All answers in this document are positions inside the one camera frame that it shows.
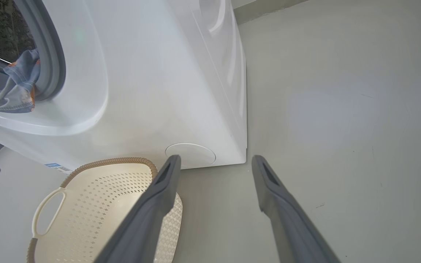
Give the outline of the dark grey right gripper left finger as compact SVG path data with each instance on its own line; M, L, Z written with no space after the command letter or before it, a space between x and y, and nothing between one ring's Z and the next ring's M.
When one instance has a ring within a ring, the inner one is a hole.
M163 218L177 194L181 157L170 156L147 190L128 212L96 263L152 263Z

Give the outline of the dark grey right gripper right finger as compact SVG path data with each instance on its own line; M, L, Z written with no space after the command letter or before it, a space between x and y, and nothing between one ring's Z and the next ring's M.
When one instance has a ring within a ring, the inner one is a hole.
M338 263L339 259L267 160L255 155L252 174L260 210L270 219L281 263Z

